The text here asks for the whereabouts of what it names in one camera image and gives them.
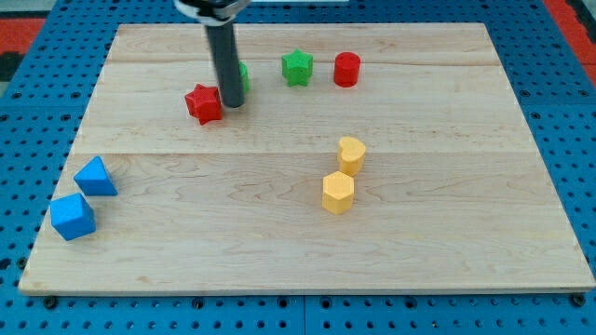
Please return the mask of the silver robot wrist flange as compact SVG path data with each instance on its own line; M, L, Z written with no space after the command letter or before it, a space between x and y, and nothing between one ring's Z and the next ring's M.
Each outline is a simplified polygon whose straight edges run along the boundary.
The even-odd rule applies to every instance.
M184 16L207 26L221 26L232 21L251 0L174 0Z

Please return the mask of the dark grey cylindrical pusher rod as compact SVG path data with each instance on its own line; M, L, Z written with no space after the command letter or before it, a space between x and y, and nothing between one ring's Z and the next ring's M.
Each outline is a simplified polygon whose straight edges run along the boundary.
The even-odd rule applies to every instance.
M206 33L222 104L225 107L238 108L244 104L245 94L234 22L230 20L222 25L207 26Z

